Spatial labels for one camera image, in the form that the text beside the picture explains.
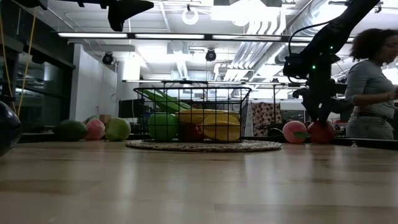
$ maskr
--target black wire basket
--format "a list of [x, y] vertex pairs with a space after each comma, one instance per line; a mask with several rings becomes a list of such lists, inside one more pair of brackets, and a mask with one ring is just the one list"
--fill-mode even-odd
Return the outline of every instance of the black wire basket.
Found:
[[140, 134], [150, 136], [143, 141], [243, 141], [251, 88], [184, 81], [134, 91], [142, 105]]

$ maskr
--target woven placemat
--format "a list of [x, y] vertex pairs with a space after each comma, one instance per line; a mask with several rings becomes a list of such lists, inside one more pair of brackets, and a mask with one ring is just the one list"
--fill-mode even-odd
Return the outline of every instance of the woven placemat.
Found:
[[245, 140], [242, 143], [150, 142], [129, 141], [127, 147], [178, 152], [263, 152], [281, 149], [281, 143]]

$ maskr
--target gray shirt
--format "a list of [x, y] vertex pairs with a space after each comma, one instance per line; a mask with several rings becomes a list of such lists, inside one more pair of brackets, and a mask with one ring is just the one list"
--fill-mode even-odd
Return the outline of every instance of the gray shirt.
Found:
[[[347, 77], [346, 100], [353, 102], [354, 95], [378, 94], [394, 91], [396, 88], [388, 80], [381, 67], [370, 60], [354, 65]], [[377, 103], [366, 107], [355, 107], [354, 113], [367, 112], [394, 117], [394, 102]]]

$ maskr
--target table surface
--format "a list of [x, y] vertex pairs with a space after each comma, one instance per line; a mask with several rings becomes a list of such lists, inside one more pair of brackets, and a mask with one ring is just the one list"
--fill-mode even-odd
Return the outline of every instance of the table surface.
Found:
[[398, 223], [398, 153], [285, 144], [261, 153], [19, 144], [0, 158], [0, 222]]

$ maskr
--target red apple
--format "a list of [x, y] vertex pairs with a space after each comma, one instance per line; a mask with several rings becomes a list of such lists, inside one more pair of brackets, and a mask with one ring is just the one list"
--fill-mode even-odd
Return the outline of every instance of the red apple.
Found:
[[178, 138], [182, 141], [201, 141], [205, 137], [197, 125], [188, 123], [180, 126]]
[[326, 124], [316, 121], [308, 127], [308, 133], [311, 135], [311, 142], [317, 144], [330, 144], [335, 137], [336, 129], [330, 121]]
[[300, 121], [289, 121], [282, 130], [286, 141], [290, 143], [303, 143], [306, 138], [307, 127]]

